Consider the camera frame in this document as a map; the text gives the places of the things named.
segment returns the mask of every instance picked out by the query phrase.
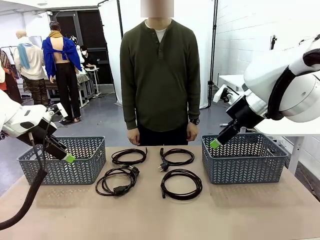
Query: hand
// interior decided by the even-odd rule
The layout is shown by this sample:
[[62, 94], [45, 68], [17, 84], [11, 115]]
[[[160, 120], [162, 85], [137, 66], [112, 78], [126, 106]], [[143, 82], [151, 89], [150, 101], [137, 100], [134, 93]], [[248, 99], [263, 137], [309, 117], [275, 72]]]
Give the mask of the hand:
[[133, 145], [136, 145], [136, 146], [140, 145], [140, 143], [139, 143], [140, 132], [139, 132], [138, 128], [128, 130], [127, 136], [128, 136], [130, 143], [132, 143]]
[[192, 122], [189, 122], [187, 128], [186, 128], [186, 134], [187, 134], [187, 141], [192, 142], [196, 140], [198, 136], [199, 130], [197, 125], [193, 124]]

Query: gray plastic basket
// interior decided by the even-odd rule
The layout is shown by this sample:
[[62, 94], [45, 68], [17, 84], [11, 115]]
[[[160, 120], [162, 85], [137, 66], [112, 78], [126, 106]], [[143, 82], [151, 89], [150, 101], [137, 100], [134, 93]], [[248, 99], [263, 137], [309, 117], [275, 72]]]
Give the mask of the gray plastic basket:
[[260, 133], [237, 134], [213, 149], [218, 135], [202, 137], [202, 161], [212, 184], [277, 183], [288, 154]]
[[[75, 160], [68, 163], [65, 160], [54, 159], [47, 152], [47, 176], [42, 185], [91, 185], [93, 184], [106, 163], [104, 136], [64, 136], [57, 139], [66, 145], [66, 152], [73, 155]], [[36, 146], [40, 157], [42, 145]], [[39, 163], [33, 149], [17, 159], [23, 173], [31, 185], [38, 170]]]

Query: blue garment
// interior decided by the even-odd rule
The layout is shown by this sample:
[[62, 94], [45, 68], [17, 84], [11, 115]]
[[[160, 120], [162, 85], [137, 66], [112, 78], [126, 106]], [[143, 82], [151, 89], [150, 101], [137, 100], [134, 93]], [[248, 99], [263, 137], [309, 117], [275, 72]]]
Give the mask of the blue garment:
[[75, 43], [72, 40], [66, 37], [63, 37], [63, 49], [62, 51], [59, 51], [59, 50], [53, 49], [50, 37], [48, 36], [42, 42], [42, 48], [43, 48], [43, 55], [44, 55], [45, 70], [49, 79], [50, 79], [50, 76], [54, 77], [57, 72], [54, 53], [61, 53], [63, 60], [69, 59], [70, 62], [73, 63], [73, 65], [75, 65], [75, 67], [79, 71], [82, 71], [77, 48]]
[[20, 43], [16, 48], [18, 49], [18, 52], [19, 52], [21, 66], [25, 67], [26, 69], [30, 69], [29, 59], [28, 59], [25, 46], [32, 47], [33, 45], [32, 44], [30, 45], [29, 43]]

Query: green henley shirt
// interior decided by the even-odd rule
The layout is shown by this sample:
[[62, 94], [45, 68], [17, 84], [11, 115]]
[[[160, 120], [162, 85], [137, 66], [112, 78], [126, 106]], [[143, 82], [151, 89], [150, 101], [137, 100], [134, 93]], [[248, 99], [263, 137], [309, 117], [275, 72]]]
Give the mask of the green henley shirt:
[[200, 62], [195, 34], [172, 19], [161, 43], [145, 22], [120, 48], [121, 91], [127, 129], [166, 132], [200, 115]]

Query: man's left hand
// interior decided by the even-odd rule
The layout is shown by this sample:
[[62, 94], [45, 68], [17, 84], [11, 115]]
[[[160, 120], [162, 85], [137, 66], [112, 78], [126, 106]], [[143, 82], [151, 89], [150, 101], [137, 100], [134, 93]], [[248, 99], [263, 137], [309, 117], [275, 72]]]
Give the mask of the man's left hand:
[[186, 128], [186, 133], [187, 133], [187, 141], [192, 142], [196, 140], [199, 130], [198, 126], [193, 124], [192, 122], [189, 122], [188, 127]]

